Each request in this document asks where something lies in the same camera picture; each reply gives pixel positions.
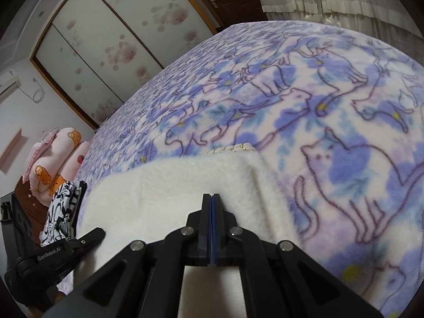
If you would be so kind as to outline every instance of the black and white patterned fabric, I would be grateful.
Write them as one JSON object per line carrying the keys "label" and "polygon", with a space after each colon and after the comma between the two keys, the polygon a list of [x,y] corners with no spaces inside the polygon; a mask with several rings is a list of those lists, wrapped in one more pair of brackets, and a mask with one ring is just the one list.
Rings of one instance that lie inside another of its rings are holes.
{"label": "black and white patterned fabric", "polygon": [[73,238],[71,227],[72,214],[78,204],[80,187],[68,181],[60,185],[53,195],[44,230],[40,233],[41,246],[46,246],[60,239]]}

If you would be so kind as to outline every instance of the frosted glass panel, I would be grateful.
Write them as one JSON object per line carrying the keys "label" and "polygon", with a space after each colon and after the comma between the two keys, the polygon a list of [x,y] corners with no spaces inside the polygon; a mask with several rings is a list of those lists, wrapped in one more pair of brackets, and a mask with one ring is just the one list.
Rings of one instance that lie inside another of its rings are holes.
{"label": "frosted glass panel", "polygon": [[59,86],[98,124],[123,102],[84,63],[54,26],[37,52],[37,59]]}
{"label": "frosted glass panel", "polygon": [[159,64],[101,0],[68,0],[53,24],[123,101],[161,71]]}
{"label": "frosted glass panel", "polygon": [[106,0],[165,67],[212,33],[188,0]]}

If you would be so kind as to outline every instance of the metal screw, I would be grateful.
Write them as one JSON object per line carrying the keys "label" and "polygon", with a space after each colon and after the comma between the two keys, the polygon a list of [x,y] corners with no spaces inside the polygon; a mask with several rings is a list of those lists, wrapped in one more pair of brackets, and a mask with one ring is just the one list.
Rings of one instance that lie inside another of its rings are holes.
{"label": "metal screw", "polygon": [[182,235],[191,235],[194,232],[194,228],[190,226],[185,226],[181,228],[181,234]]}
{"label": "metal screw", "polygon": [[291,251],[293,250],[293,244],[289,242],[288,240],[284,240],[280,243],[280,248],[283,251]]}
{"label": "metal screw", "polygon": [[243,230],[239,226],[234,226],[230,229],[231,235],[241,235],[241,233],[243,233]]}
{"label": "metal screw", "polygon": [[141,240],[134,240],[130,244],[130,249],[133,251],[140,251],[144,248],[144,243]]}

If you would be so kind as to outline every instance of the cat print bedspread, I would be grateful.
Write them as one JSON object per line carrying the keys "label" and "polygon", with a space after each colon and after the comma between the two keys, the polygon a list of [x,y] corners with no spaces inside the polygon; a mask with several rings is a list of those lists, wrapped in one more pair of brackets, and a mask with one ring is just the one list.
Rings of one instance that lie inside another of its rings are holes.
{"label": "cat print bedspread", "polygon": [[366,35],[302,21],[231,26],[99,129],[76,181],[252,144],[304,251],[387,318],[424,278],[424,69]]}

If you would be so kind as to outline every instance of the white fleece cloth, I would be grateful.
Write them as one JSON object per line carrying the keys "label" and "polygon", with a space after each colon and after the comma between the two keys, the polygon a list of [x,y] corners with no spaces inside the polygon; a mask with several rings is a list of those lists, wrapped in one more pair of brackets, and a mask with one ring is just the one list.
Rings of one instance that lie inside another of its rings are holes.
{"label": "white fleece cloth", "polygon": [[[111,175],[91,191],[78,238],[95,227],[106,237],[75,270],[75,285],[132,240],[154,242],[185,226],[188,214],[201,209],[204,193],[219,193],[238,224],[260,239],[298,243],[288,203],[257,152],[157,160]],[[245,316],[237,267],[186,267],[179,317]]]}

